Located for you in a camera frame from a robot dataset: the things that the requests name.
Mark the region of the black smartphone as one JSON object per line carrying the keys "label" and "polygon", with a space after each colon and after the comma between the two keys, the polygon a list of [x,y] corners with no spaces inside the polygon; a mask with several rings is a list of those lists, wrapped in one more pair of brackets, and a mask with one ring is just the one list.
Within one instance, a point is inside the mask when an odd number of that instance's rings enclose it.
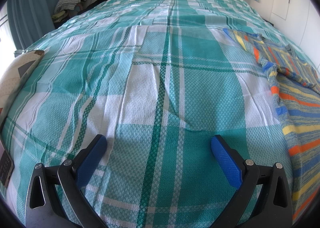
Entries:
{"label": "black smartphone", "polygon": [[1,140],[1,161],[0,161],[0,179],[4,187],[8,186],[10,177],[14,170],[14,162],[5,148],[3,141]]}

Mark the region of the white wardrobe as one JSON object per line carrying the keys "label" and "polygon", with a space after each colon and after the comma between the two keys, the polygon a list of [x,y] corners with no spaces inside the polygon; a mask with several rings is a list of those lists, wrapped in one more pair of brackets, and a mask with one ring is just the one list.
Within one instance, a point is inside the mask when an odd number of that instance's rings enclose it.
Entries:
{"label": "white wardrobe", "polygon": [[319,14],[310,0],[274,0],[270,21],[319,69]]}

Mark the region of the patterned cream pillow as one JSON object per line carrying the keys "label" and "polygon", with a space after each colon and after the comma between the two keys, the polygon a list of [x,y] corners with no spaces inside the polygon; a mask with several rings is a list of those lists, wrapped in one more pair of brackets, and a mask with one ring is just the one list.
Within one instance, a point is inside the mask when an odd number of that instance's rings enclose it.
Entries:
{"label": "patterned cream pillow", "polygon": [[16,57],[1,78],[1,122],[7,116],[19,91],[42,60],[45,51],[33,50]]}

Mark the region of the pile of folded clothes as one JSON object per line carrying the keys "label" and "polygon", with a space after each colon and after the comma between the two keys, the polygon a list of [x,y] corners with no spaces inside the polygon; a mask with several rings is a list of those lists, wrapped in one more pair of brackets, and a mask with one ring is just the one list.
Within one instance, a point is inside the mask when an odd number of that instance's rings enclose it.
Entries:
{"label": "pile of folded clothes", "polygon": [[74,10],[78,4],[82,4],[85,1],[87,0],[58,0],[54,9],[54,14],[52,15],[52,21],[57,22],[58,20],[61,20],[68,11]]}

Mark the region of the striped knit sweater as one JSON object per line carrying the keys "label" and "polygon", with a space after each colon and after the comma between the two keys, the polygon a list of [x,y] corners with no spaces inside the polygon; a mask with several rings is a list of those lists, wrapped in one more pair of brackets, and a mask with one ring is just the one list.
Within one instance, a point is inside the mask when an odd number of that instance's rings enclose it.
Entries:
{"label": "striped knit sweater", "polygon": [[262,67],[293,169],[293,221],[319,192],[319,78],[291,45],[261,34],[224,29]]}

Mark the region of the teal plaid bedspread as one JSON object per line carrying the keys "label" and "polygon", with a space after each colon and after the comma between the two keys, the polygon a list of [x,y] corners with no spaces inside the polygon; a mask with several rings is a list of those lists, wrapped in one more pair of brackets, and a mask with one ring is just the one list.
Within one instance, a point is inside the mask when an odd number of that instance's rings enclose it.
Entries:
{"label": "teal plaid bedspread", "polygon": [[7,204],[25,220],[35,164],[108,148],[83,193],[109,227],[208,227],[235,189],[211,149],[293,169],[255,58],[224,29],[291,45],[243,0],[108,0],[31,45],[45,54],[1,132],[14,161]]}

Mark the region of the blue curtain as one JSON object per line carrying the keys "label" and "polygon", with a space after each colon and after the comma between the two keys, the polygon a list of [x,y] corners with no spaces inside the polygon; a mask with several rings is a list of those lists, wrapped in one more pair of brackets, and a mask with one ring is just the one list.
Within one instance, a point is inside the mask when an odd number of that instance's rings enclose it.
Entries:
{"label": "blue curtain", "polygon": [[59,0],[8,0],[7,15],[17,49],[27,49],[55,29],[52,21]]}

